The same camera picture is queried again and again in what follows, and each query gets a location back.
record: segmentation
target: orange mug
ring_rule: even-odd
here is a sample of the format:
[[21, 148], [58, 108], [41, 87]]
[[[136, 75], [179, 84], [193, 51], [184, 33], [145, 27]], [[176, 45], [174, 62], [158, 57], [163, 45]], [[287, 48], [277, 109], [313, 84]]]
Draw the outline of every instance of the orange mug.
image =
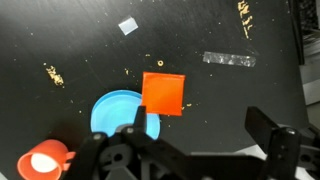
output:
[[57, 140], [46, 140], [20, 157], [17, 168], [26, 180], [58, 180], [62, 171], [69, 169], [75, 152]]

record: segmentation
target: black table surface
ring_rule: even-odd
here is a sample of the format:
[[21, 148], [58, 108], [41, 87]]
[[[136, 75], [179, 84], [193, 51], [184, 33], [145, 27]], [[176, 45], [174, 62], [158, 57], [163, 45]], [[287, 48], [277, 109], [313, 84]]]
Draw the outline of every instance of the black table surface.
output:
[[[251, 40], [235, 0], [0, 0], [0, 172], [18, 179], [18, 158], [46, 138], [77, 149], [97, 99], [119, 89], [141, 92], [144, 71], [186, 75], [183, 116], [161, 116], [160, 133], [185, 153], [252, 145], [248, 106], [305, 127], [288, 3], [247, 2]], [[125, 36], [118, 24], [129, 16], [139, 27]], [[253, 55], [257, 63], [208, 64], [205, 51]], [[49, 78], [50, 65], [64, 88]]]

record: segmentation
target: orange square block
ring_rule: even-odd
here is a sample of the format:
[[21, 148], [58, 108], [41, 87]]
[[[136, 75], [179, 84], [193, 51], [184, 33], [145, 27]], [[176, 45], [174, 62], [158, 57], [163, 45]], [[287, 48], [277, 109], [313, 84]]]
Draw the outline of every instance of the orange square block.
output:
[[147, 113], [182, 115], [185, 75], [143, 73], [142, 106]]

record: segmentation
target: blue bowl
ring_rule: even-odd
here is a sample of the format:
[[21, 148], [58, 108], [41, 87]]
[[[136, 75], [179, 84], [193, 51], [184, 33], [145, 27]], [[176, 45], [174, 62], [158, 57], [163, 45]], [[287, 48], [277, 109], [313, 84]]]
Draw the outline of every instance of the blue bowl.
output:
[[[102, 96], [93, 106], [91, 131], [104, 132], [109, 137], [117, 128], [133, 124], [137, 109], [141, 104], [141, 94], [128, 90], [112, 91]], [[147, 114], [147, 135], [157, 139], [160, 134], [158, 114]]]

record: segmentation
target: orange cup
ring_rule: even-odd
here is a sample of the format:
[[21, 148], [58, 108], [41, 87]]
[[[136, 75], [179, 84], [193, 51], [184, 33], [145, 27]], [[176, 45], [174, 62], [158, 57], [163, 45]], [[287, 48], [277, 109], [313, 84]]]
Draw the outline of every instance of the orange cup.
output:
[[[54, 163], [53, 169], [49, 172], [37, 171], [32, 164], [34, 155], [49, 158]], [[66, 161], [74, 156], [75, 152], [68, 152], [67, 147], [63, 143], [50, 139], [43, 141], [21, 156], [17, 168], [20, 175], [26, 180], [58, 180], [61, 172], [69, 169], [70, 163], [66, 163]]]

